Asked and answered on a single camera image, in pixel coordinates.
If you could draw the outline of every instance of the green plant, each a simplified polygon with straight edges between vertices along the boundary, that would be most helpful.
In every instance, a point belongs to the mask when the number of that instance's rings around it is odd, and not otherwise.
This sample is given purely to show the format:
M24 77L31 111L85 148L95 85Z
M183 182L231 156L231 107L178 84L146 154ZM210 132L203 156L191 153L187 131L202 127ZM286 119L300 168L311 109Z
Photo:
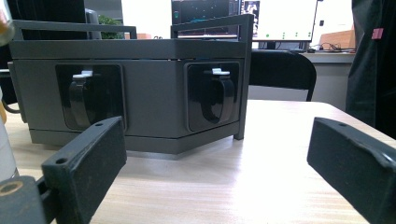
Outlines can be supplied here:
M116 21L104 15L99 15L99 24L104 25L121 25L120 21ZM102 39L123 39L123 34L112 33L112 32L102 32Z

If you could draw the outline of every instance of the mounting hole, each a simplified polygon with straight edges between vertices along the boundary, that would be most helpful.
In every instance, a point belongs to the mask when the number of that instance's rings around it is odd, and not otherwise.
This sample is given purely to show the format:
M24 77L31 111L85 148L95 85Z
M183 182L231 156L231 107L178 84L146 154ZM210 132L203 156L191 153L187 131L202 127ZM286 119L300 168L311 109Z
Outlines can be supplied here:
M12 194L23 186L23 182L17 180L6 183L3 186L0 186L0 197L6 196L8 194Z
M60 158L60 159L57 160L55 163L56 163L56 164L63 164L63 163L65 163L65 162L67 162L67 158Z

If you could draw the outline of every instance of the wooden table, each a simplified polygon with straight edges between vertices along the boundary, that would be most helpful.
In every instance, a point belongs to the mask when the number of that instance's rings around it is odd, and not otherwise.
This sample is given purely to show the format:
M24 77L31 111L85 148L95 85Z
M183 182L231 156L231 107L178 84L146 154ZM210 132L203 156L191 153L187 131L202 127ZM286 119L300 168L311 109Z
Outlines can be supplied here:
M21 175L58 147L32 144L7 114ZM390 137L323 103L248 101L245 139L232 137L177 157L129 152L92 223L367 223L306 162L314 117L336 119L396 147Z

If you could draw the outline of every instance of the chair backrest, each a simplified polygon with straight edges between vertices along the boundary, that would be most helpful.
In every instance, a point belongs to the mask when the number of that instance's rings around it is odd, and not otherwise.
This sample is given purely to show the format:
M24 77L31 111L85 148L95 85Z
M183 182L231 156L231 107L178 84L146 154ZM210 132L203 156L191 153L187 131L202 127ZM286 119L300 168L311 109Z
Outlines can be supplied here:
M312 100L317 71L305 56L287 50L253 50L249 85L308 90Z

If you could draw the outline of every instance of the gray device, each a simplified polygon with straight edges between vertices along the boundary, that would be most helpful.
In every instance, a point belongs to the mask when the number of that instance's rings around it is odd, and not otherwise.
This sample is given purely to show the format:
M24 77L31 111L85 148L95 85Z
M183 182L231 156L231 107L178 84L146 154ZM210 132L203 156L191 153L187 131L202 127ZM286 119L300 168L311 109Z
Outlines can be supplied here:
M62 29L56 23L17 21L9 68L32 142L63 146L117 116L132 151L178 154L231 135L243 139L252 21L239 15L173 25L171 39L53 41L18 36L24 27ZM229 25L239 27L237 41L177 38Z

